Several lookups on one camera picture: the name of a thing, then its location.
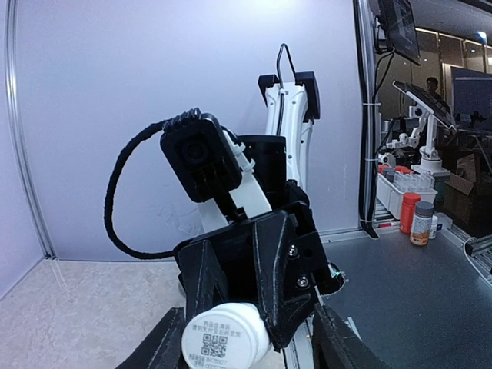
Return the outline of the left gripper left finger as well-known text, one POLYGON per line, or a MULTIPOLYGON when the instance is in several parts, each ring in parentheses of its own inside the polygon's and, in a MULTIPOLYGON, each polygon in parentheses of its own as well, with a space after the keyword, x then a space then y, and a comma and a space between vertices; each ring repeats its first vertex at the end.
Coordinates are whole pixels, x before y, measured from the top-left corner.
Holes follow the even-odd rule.
POLYGON ((117 369, 187 368, 181 350, 184 328, 184 308, 171 308, 117 369))

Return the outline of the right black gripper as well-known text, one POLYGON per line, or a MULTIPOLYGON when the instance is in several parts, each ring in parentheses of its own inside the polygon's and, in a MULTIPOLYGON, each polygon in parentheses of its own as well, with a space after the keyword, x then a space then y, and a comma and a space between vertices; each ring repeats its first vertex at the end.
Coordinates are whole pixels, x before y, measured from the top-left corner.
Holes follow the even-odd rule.
POLYGON ((258 306, 274 349, 285 349, 329 292, 324 247, 304 201, 181 242, 178 280, 192 319, 224 302, 258 306))

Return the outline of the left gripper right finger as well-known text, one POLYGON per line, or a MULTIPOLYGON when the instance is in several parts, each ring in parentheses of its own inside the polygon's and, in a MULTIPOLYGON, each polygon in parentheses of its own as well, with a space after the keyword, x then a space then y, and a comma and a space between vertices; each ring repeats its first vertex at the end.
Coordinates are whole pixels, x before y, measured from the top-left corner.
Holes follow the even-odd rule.
POLYGON ((316 304, 313 319, 315 368, 390 368, 327 305, 316 304))

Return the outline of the small white pill bottle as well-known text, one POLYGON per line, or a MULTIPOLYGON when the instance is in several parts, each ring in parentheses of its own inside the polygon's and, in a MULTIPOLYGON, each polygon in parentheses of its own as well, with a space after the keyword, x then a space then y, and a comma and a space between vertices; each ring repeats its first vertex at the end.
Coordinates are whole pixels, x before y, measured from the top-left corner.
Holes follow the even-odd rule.
POLYGON ((181 337, 190 368, 250 368, 271 348, 259 311, 250 303, 224 303, 200 313, 181 337))

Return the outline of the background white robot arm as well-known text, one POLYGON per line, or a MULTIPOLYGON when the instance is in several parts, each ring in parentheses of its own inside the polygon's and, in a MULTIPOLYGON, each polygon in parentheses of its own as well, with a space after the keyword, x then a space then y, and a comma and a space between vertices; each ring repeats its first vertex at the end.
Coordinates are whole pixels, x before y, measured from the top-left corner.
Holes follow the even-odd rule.
POLYGON ((429 91, 402 81, 393 81, 392 85, 415 103, 409 107, 409 118, 417 119, 418 125, 412 129, 410 135, 402 133, 397 140, 391 142, 388 142, 387 138, 382 140, 377 153, 383 149, 417 148, 420 136, 424 132, 426 142, 419 148, 420 163, 412 165, 411 169, 418 174, 433 175, 435 178, 448 177, 450 170, 444 168, 437 150, 437 127, 442 125, 448 130, 457 131, 453 116, 447 111, 444 103, 429 91))

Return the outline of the black monitor on arm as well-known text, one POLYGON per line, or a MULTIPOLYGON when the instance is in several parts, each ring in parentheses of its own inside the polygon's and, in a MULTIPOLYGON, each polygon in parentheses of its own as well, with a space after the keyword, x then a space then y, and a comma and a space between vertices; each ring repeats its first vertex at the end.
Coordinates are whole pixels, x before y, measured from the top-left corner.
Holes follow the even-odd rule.
POLYGON ((394 52, 417 66, 421 54, 411 3, 408 0, 379 0, 376 16, 376 53, 394 52))

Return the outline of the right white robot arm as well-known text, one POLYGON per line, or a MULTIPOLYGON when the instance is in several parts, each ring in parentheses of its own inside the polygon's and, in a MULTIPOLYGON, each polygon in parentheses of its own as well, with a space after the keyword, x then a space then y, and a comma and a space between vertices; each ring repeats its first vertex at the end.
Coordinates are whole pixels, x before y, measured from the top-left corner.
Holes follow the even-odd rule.
POLYGON ((311 71, 292 82, 262 75, 258 84, 268 109, 264 134, 237 136, 213 115, 192 111, 161 148, 204 228, 175 248, 189 327, 226 347, 241 332, 213 321, 214 309, 253 308, 281 350, 331 288, 305 192, 320 98, 311 71))

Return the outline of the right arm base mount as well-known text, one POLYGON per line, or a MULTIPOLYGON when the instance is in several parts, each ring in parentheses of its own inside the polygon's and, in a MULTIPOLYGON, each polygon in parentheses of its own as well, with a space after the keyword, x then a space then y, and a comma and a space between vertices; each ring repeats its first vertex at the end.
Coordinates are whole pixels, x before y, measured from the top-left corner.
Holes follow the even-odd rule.
POLYGON ((314 279, 321 296, 336 294, 346 283, 345 272, 331 261, 314 272, 314 279))

